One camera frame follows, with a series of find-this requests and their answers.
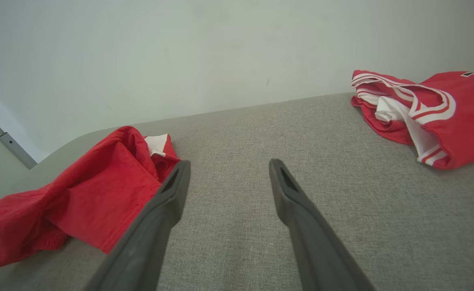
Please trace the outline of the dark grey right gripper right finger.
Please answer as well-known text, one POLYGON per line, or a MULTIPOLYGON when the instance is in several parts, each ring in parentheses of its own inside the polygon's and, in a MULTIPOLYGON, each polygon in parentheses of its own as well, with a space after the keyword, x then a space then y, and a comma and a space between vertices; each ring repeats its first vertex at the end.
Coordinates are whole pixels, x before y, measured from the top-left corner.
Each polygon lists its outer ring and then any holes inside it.
POLYGON ((274 204, 287 226, 304 291, 373 291, 374 287, 283 161, 272 159, 274 204))

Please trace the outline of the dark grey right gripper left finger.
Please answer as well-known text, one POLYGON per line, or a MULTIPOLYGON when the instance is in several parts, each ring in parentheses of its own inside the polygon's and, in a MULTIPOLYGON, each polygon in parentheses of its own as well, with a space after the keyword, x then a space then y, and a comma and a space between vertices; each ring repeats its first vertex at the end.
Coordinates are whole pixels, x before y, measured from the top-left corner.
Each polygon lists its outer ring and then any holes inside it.
POLYGON ((178 162, 119 239, 85 290, 157 289, 171 230, 183 215, 190 176, 190 162, 178 162))

